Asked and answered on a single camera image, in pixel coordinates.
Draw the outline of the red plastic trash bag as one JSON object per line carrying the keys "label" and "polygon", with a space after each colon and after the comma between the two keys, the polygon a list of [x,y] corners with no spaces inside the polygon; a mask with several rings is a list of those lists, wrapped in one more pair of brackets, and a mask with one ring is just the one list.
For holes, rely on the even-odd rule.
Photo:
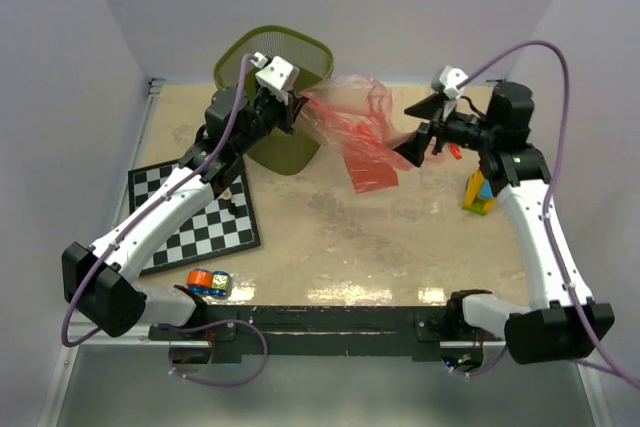
{"label": "red plastic trash bag", "polygon": [[318,143],[339,153],[356,193],[399,185],[400,171],[413,168],[395,148],[417,130],[397,128],[393,97],[379,80],[337,76],[302,91],[306,103],[298,120]]}

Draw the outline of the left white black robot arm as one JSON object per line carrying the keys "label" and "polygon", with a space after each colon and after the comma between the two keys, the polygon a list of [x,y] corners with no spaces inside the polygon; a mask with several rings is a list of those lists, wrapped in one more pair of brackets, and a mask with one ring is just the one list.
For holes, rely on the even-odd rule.
{"label": "left white black robot arm", "polygon": [[119,226],[89,246],[62,253],[64,298],[96,331],[119,337],[138,323],[169,324],[185,339],[200,337],[207,315],[180,287],[143,289],[147,262],[185,222],[216,200],[244,170],[244,155],[274,129],[284,133],[306,99],[282,101],[265,87],[249,98],[242,89],[219,90],[205,111],[193,145],[158,190]]}

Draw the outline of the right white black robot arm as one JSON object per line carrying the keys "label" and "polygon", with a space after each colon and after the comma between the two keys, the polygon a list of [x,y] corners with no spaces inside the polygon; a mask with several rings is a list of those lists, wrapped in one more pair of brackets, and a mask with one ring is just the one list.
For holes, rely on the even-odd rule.
{"label": "right white black robot arm", "polygon": [[547,196],[551,173],[528,141],[533,111],[531,90],[513,82],[494,87],[485,113],[461,113],[454,100],[434,92],[405,109],[422,122],[396,148],[414,166],[422,164],[429,146],[440,152],[452,143],[478,153],[479,173],[518,239],[529,301],[521,307],[487,290],[458,291],[443,321],[459,340],[479,329],[503,339],[519,364],[586,358],[615,321],[611,305],[596,302],[579,273]]}

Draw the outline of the olive green mesh trash bin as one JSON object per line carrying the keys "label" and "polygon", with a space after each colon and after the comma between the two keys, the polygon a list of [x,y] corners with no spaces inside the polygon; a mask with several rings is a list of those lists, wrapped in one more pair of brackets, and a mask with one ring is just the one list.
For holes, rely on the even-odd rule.
{"label": "olive green mesh trash bin", "polygon": [[[280,56],[298,66],[297,92],[329,78],[334,70],[333,53],[324,43],[287,27],[263,25],[245,33],[219,58],[213,69],[216,88],[234,88],[242,56],[255,52]],[[319,143],[296,123],[291,134],[274,129],[248,151],[248,157],[277,174],[294,175],[309,164],[318,149]]]}

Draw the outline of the small red plastic bag piece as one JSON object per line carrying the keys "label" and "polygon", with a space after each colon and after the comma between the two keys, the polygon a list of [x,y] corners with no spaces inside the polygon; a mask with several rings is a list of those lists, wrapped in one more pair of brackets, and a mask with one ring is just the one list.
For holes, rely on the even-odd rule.
{"label": "small red plastic bag piece", "polygon": [[461,153],[461,150],[460,150],[460,148],[459,148],[457,145],[455,145],[455,144],[449,144],[449,145],[448,145],[448,148],[449,148],[449,151],[451,152],[451,154],[453,155],[453,157],[454,157],[456,160],[461,160],[461,159],[462,159],[462,153]]}

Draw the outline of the colourful toy block stack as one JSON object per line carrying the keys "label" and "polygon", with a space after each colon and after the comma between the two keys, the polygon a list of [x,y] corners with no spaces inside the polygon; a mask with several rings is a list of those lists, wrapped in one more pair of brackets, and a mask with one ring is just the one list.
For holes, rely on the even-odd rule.
{"label": "colourful toy block stack", "polygon": [[465,194],[462,209],[468,212],[485,216],[496,203],[490,182],[484,177],[480,169],[471,174],[465,186]]}

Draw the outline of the black chess piece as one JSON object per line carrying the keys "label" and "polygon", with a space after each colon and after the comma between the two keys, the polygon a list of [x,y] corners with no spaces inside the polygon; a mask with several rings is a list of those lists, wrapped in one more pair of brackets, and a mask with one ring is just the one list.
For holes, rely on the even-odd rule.
{"label": "black chess piece", "polygon": [[238,212],[238,206],[233,202],[233,201],[229,201],[228,202],[228,211],[231,215],[236,215]]}

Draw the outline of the black white chessboard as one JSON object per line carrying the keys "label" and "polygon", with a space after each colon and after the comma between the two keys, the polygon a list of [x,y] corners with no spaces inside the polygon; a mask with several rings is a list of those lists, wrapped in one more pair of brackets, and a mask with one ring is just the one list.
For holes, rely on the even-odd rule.
{"label": "black white chessboard", "polygon": [[[134,212],[168,179],[176,160],[140,167],[128,172],[129,211]],[[229,187],[231,197],[214,200],[180,226],[152,255],[142,276],[201,264],[204,261],[261,245],[247,175],[242,172]],[[236,215],[228,202],[238,206]]]}

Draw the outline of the orange blue toy car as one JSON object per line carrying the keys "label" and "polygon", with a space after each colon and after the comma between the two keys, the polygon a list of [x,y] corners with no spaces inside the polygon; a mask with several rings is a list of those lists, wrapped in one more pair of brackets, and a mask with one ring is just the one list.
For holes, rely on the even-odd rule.
{"label": "orange blue toy car", "polygon": [[225,271],[193,269],[187,277],[187,288],[197,294],[225,298],[231,290],[231,276]]}

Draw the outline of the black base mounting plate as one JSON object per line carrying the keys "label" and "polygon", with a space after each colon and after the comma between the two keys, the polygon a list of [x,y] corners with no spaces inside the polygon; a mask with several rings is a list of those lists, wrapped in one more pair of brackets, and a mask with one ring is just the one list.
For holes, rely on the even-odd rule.
{"label": "black base mounting plate", "polygon": [[245,356],[409,357],[441,359],[441,345],[478,347],[489,333],[446,322],[443,306],[251,306],[210,305],[180,332],[149,329],[152,341],[172,344],[180,361],[239,363]]}

